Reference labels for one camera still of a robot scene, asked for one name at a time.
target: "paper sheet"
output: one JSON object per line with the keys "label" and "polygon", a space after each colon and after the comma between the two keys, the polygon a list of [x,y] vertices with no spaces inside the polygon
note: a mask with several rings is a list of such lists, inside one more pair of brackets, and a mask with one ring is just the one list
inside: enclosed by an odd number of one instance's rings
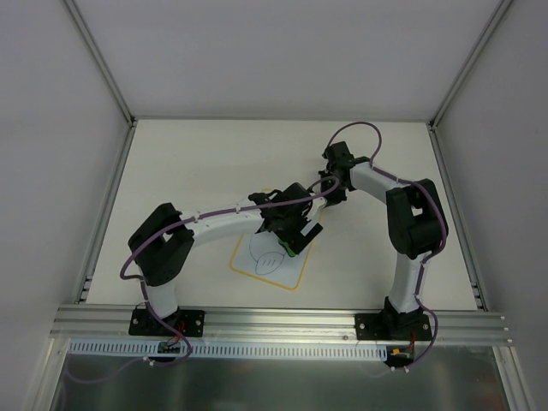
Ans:
{"label": "paper sheet", "polygon": [[[317,219],[309,223],[303,231],[311,229]],[[272,233],[245,234],[240,237],[230,259],[230,268],[251,278],[293,291],[299,287],[304,273],[308,254],[313,242],[301,253],[289,257],[287,251],[278,244]]]}

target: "white wall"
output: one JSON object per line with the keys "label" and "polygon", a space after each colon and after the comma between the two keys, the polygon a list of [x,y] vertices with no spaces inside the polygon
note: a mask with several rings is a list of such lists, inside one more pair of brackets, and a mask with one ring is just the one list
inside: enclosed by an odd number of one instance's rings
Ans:
{"label": "white wall", "polygon": [[429,120],[499,0],[78,0],[135,115]]}
{"label": "white wall", "polygon": [[25,401],[124,134],[61,2],[0,2],[0,409]]}
{"label": "white wall", "polygon": [[507,313],[539,409],[548,403],[548,3],[516,1],[440,135],[491,309]]}

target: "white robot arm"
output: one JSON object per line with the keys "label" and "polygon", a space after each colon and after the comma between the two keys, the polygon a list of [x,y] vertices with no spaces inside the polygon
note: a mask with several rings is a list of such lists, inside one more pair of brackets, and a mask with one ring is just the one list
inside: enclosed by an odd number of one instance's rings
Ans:
{"label": "white robot arm", "polygon": [[[313,199],[317,195],[313,196],[311,191],[294,183],[284,191],[254,193],[229,207],[236,212],[216,215],[213,211],[205,219],[200,219],[195,212],[177,211],[171,203],[160,205],[130,237],[128,245],[132,252],[161,229],[185,219],[191,221],[151,242],[135,259],[154,312],[166,319],[177,311],[175,279],[188,253],[197,246],[230,235],[269,231],[278,237],[289,256],[304,250],[322,230],[319,223],[312,221],[326,204],[323,197]],[[293,204],[273,206],[276,203]]]}
{"label": "white robot arm", "polygon": [[[434,183],[428,179],[398,180],[377,166],[372,167],[369,158],[354,158],[344,141],[329,145],[324,158],[327,165],[319,174],[340,181],[337,189],[325,196],[326,206],[346,200],[347,191],[360,190],[372,195],[386,204],[390,241],[397,251],[394,283],[384,300],[384,309],[371,321],[356,319],[358,325],[364,325],[357,329],[358,338],[404,340],[423,334],[421,330],[428,320],[418,297],[427,269],[424,261],[439,250],[448,231]],[[325,180],[322,190],[329,186],[329,180]]]}

